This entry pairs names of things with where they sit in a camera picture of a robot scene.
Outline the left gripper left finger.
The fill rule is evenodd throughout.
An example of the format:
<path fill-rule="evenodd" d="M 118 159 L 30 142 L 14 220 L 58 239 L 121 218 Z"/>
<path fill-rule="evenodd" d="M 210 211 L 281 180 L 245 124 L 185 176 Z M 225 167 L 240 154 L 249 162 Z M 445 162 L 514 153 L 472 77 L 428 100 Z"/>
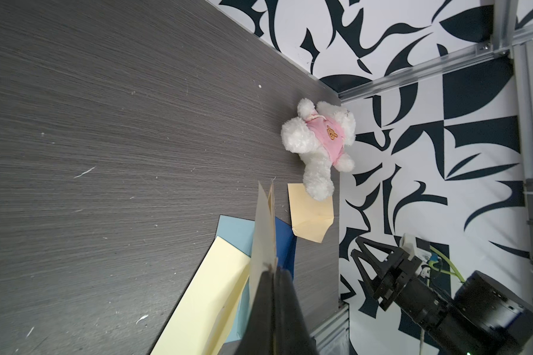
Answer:
<path fill-rule="evenodd" d="M 274 275 L 261 274 L 250 318 L 236 355 L 274 354 L 275 335 Z"/>

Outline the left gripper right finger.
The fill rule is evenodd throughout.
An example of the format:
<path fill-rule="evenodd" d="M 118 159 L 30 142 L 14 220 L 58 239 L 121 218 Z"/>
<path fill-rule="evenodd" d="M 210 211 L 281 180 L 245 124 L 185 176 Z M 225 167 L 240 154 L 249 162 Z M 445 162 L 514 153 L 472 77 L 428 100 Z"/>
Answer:
<path fill-rule="evenodd" d="M 299 305 L 292 275 L 280 268 L 275 273 L 275 353 L 318 354 Z"/>

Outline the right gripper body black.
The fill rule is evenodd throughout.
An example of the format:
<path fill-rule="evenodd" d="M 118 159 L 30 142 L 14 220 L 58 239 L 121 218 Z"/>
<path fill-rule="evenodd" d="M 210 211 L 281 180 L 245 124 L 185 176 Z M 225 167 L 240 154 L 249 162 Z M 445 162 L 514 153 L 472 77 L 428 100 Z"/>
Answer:
<path fill-rule="evenodd" d="M 420 281 L 418 257 L 390 256 L 378 263 L 373 297 L 383 310 L 393 303 L 417 324 L 440 324 L 448 314 L 448 302 Z"/>

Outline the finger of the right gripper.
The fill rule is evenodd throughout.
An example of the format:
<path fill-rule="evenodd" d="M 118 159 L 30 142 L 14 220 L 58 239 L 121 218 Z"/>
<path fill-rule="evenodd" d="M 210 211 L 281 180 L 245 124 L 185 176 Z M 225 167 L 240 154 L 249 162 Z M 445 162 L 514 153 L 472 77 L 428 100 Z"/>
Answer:
<path fill-rule="evenodd" d="M 358 267 L 362 281 L 369 293 L 393 292 L 397 288 L 398 266 L 404 250 L 397 246 L 372 241 L 364 237 L 355 239 L 351 257 Z"/>

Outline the tan yellow envelope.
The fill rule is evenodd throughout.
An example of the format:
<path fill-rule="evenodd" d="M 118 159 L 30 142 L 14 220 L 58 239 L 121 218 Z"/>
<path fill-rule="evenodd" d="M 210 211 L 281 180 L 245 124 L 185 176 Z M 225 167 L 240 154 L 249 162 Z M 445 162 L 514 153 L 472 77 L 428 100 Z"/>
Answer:
<path fill-rule="evenodd" d="M 302 183 L 287 184 L 293 233 L 314 243 L 322 243 L 334 223 L 333 197 L 313 199 Z"/>

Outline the cream letter paper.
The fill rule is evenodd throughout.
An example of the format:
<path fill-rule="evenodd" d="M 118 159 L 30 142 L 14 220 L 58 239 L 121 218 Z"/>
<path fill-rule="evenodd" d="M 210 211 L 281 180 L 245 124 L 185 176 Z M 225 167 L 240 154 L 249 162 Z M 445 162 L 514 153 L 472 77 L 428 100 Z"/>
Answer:
<path fill-rule="evenodd" d="M 265 192 L 265 189 L 259 183 L 250 260 L 250 308 L 253 307 L 256 295 L 259 292 L 262 273 L 270 271 L 277 266 L 273 188 L 274 186 L 271 184 L 269 191 Z"/>

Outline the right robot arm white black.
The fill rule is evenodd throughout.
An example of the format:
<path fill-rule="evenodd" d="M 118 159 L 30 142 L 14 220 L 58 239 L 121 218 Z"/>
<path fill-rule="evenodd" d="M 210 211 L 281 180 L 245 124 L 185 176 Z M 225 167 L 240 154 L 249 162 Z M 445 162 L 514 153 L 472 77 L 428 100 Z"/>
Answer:
<path fill-rule="evenodd" d="M 392 303 L 446 354 L 519 354 L 533 337 L 533 307 L 492 277 L 475 271 L 454 297 L 418 278 L 423 261 L 404 248 L 357 237 L 351 257 L 368 297 Z"/>

